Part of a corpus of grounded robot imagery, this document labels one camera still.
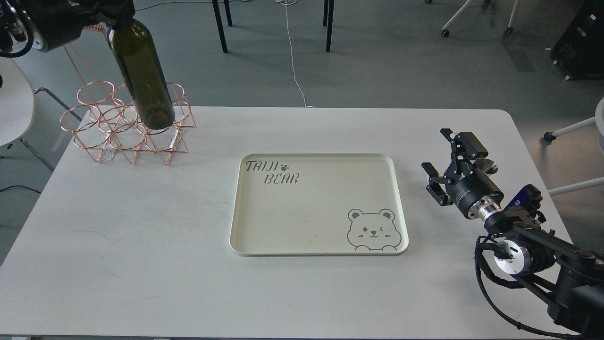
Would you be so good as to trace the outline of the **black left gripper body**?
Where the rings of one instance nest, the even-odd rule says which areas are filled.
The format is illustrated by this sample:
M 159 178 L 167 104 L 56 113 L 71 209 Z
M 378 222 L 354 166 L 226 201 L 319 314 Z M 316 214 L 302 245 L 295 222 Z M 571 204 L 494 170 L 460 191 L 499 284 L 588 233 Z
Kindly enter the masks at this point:
M 78 39 L 86 26 L 120 30 L 133 17 L 132 0 L 35 0 L 33 47 L 48 52 Z

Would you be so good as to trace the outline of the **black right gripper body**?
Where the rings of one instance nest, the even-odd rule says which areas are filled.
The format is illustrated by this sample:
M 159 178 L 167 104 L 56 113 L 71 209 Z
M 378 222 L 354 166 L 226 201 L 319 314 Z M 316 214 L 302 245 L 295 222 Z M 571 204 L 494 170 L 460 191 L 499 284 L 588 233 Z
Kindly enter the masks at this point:
M 484 196 L 489 196 L 496 203 L 501 203 L 504 198 L 503 192 L 497 185 L 479 169 L 473 170 L 469 176 L 460 178 L 454 185 L 448 187 L 446 192 L 453 200 L 453 204 L 468 219 L 477 218 L 476 213 L 471 212 L 471 208 Z

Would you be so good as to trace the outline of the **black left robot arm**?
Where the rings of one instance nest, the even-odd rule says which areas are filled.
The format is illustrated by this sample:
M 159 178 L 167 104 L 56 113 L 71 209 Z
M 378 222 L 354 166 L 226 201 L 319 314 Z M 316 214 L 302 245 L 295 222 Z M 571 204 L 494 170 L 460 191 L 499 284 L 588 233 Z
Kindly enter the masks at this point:
M 48 52 L 75 41 L 87 26 L 121 28 L 133 17 L 132 0 L 3 0 L 1 56 Z

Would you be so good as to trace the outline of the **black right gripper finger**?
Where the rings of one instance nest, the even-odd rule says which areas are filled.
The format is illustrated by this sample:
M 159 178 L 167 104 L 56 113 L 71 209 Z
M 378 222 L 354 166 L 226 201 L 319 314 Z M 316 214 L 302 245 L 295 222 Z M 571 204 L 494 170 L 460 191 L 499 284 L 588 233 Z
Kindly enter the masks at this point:
M 474 133 L 455 134 L 449 128 L 440 129 L 440 133 L 451 145 L 451 163 L 445 176 L 470 176 L 476 168 L 472 162 L 489 155 Z
M 444 175 L 440 176 L 432 163 L 425 162 L 421 167 L 428 175 L 427 191 L 440 206 L 453 204 L 454 165 L 450 164 Z

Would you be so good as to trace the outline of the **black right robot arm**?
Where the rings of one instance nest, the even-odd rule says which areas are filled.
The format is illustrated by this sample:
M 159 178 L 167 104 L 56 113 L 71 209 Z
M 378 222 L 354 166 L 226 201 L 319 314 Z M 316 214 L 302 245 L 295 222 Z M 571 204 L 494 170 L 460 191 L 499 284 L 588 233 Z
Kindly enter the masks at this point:
M 456 206 L 468 219 L 479 218 L 486 236 L 475 242 L 475 274 L 486 301 L 508 323 L 534 334 L 566 340 L 603 338 L 603 256 L 580 249 L 555 231 L 545 231 L 539 210 L 541 191 L 525 185 L 506 207 L 504 194 L 490 180 L 497 165 L 473 133 L 440 133 L 451 146 L 451 163 L 442 176 L 431 163 L 427 191 L 440 206 Z M 528 289 L 544 301 L 553 323 L 575 334 L 541 331 L 512 319 L 487 294 L 482 276 L 508 289 Z

